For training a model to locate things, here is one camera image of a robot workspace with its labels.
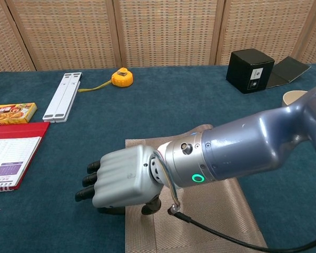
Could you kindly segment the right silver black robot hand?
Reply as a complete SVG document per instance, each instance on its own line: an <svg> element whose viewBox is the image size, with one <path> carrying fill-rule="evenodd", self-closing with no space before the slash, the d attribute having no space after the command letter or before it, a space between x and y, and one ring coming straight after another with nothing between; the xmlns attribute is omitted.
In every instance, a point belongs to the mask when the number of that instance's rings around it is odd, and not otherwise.
<svg viewBox="0 0 316 253"><path fill-rule="evenodd" d="M151 215L161 208L159 195L163 185L154 176L155 149L137 145L108 153L87 166L83 189L75 194L75 201L90 199L100 213L124 215L128 206L141 205L143 215Z"/></svg>

